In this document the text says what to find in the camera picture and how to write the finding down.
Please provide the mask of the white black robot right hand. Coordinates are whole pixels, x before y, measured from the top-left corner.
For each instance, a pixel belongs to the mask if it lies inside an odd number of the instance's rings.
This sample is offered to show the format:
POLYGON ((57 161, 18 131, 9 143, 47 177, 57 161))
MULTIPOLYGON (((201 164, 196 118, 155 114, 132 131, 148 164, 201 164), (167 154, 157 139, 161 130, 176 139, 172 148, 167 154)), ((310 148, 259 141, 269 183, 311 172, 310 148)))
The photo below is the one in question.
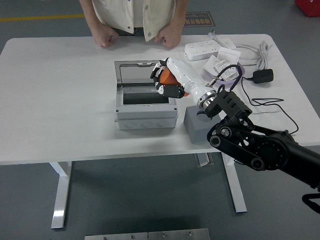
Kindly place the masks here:
POLYGON ((201 75, 189 63, 176 58, 160 60, 150 78, 160 95, 175 99, 192 96, 194 103, 203 110, 217 96, 217 92, 206 86, 201 75))

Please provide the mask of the person's right hand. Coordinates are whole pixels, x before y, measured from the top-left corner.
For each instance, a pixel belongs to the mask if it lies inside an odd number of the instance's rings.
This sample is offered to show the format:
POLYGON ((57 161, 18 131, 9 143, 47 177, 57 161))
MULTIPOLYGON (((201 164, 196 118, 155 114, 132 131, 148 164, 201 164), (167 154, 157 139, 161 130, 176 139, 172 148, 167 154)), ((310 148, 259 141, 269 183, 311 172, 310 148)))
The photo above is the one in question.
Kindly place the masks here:
POLYGON ((114 39, 119 38, 119 34, 107 25, 99 25, 92 31, 95 43, 102 48, 110 47, 114 44, 114 39))

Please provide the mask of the person's left hand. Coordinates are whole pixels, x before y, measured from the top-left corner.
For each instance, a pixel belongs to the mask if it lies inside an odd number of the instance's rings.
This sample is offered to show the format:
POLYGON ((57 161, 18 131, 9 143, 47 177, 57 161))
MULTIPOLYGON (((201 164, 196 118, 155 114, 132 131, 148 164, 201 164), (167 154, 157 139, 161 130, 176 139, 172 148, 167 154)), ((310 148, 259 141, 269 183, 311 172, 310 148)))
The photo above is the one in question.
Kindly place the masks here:
POLYGON ((167 48, 174 48, 181 41, 182 30, 182 26, 169 24, 159 31, 157 36, 154 38, 154 42, 161 43, 167 48))

